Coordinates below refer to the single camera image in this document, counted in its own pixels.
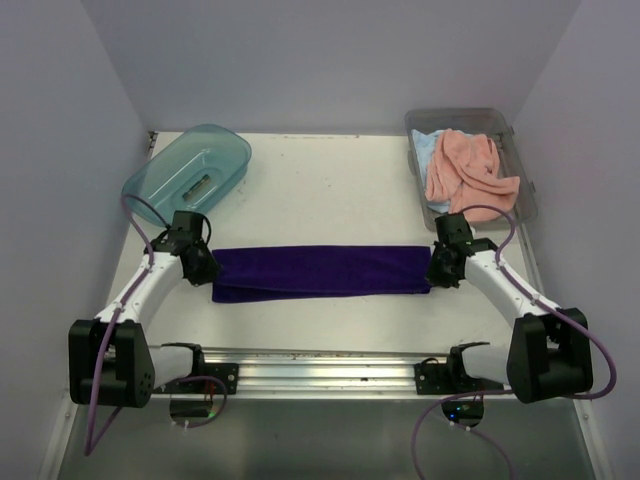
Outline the aluminium mounting rail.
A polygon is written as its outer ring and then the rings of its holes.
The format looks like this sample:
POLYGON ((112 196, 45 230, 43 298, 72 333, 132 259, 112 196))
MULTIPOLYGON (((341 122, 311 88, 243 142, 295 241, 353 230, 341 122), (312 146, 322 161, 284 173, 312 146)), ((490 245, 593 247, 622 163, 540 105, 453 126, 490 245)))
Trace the aluminium mounting rail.
MULTIPOLYGON (((238 363, 235 395, 241 399, 410 399, 416 396, 413 365, 443 355, 374 355, 330 352, 240 352, 202 349, 206 363, 238 363)), ((178 399, 186 394, 157 394, 178 399)))

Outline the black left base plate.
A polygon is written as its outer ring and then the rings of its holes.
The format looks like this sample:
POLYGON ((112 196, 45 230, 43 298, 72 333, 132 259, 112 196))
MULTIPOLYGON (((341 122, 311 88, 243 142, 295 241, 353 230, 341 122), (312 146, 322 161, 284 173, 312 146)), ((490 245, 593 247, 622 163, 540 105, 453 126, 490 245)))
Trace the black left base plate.
POLYGON ((240 378, 239 370, 238 363, 206 363, 196 374, 197 377, 204 377, 204 380, 175 380, 168 385, 157 387, 154 392, 157 394, 214 395, 223 392, 220 386, 222 383, 228 395, 235 395, 240 378))

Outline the teal plastic tub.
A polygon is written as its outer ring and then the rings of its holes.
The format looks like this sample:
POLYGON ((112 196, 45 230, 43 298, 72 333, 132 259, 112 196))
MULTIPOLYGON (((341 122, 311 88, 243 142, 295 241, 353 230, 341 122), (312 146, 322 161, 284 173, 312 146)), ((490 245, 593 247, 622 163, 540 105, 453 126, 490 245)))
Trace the teal plastic tub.
POLYGON ((122 195, 131 211, 160 227, 177 211, 206 215, 243 180, 251 156, 251 146, 236 133, 198 125, 134 173, 122 195))

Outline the light blue towel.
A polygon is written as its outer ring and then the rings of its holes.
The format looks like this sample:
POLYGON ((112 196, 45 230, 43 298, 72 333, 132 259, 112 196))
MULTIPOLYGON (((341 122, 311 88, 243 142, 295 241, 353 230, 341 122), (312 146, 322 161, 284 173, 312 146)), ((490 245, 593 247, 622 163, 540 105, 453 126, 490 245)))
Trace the light blue towel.
MULTIPOLYGON (((423 196, 425 197, 425 199, 427 191, 428 167, 432 160, 437 140, 443 132, 444 130, 436 130, 431 133, 425 134, 416 129, 411 130, 411 138, 413 140, 413 145, 416 153, 421 190, 424 194, 423 196)), ((447 200, 445 202, 434 202, 427 200, 426 204, 429 209, 437 213, 444 214, 449 210, 450 201, 447 200)))

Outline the clear grey plastic bin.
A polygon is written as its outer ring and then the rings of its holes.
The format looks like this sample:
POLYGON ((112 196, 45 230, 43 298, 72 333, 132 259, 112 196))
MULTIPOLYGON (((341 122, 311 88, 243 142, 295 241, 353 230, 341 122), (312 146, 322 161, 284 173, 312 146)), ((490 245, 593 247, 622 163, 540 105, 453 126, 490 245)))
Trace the clear grey plastic bin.
POLYGON ((484 134, 492 139, 500 158, 498 176, 517 177, 520 187, 511 216, 517 223, 525 223, 537 215, 533 190, 526 177, 513 139, 513 128, 503 114, 494 108, 427 108, 414 109, 405 114, 404 124, 409 140, 408 165, 416 179, 419 204, 425 227, 433 231, 435 219, 442 215, 427 207, 418 173, 416 153, 411 138, 411 130, 428 134, 436 130, 452 129, 467 136, 484 134))

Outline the pink towel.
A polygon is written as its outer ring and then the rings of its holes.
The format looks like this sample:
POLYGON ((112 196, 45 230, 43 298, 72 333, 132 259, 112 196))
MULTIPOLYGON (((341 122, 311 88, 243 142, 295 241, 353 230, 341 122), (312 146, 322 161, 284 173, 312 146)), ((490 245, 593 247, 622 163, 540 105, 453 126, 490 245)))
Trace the pink towel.
POLYGON ((520 178, 500 175, 500 155, 485 134, 447 129, 440 133, 426 167, 425 199, 462 212, 472 224, 493 221, 509 212, 519 195, 520 178))

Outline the dark purple towel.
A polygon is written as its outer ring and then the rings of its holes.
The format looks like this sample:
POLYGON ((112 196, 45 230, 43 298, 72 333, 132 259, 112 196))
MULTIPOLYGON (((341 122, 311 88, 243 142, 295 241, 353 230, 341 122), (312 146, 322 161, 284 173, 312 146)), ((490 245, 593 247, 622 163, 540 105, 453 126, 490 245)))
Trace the dark purple towel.
POLYGON ((427 294, 427 246, 306 245, 218 249, 212 301, 427 294))

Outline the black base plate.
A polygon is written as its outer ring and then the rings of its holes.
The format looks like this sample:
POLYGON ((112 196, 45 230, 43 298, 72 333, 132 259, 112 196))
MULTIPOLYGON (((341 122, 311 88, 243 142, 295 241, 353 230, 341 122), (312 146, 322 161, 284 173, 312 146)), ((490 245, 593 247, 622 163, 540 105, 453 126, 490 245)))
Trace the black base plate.
POLYGON ((204 377, 204 380, 175 380, 168 385, 157 387, 154 392, 157 394, 214 395, 223 392, 220 386, 222 383, 228 395, 235 395, 240 378, 239 370, 238 363, 206 363, 196 374, 197 377, 204 377))
POLYGON ((455 377, 447 363, 436 357, 428 357, 413 365, 416 394, 453 395, 476 391, 504 391, 502 384, 471 377, 455 377))

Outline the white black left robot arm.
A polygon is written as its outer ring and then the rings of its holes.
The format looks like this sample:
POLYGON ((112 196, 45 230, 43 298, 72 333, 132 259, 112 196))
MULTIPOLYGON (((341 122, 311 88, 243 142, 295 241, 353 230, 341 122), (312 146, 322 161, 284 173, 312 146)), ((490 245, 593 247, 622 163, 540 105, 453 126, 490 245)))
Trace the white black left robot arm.
POLYGON ((77 320, 68 333, 69 388, 79 405, 141 408, 153 391, 175 382, 185 392, 208 379, 202 348, 194 343, 148 345, 145 333, 169 293, 181 282, 211 284, 220 266, 203 230, 202 214, 177 211, 149 241, 134 277, 103 310, 77 320))

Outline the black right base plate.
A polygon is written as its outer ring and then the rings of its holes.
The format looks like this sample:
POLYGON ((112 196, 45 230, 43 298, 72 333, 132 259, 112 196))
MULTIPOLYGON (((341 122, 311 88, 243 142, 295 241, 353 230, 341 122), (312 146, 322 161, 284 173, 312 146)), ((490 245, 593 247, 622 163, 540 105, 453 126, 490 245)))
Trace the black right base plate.
POLYGON ((504 391, 502 384, 471 377, 455 377, 447 363, 436 357, 428 357, 413 365, 416 394, 453 395, 476 391, 504 391))

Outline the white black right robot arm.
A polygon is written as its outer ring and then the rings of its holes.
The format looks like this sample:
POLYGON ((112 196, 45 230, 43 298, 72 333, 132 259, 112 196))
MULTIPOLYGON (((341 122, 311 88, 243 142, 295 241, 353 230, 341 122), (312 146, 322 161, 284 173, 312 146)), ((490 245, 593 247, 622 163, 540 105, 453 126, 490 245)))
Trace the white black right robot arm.
POLYGON ((505 384, 528 404, 589 391, 593 386, 584 314, 563 309, 529 285, 488 238, 476 238, 464 215, 435 220, 437 240, 426 279, 433 287, 463 281, 480 291, 511 329, 507 347, 471 342, 450 349, 445 379, 468 392, 480 380, 505 384))

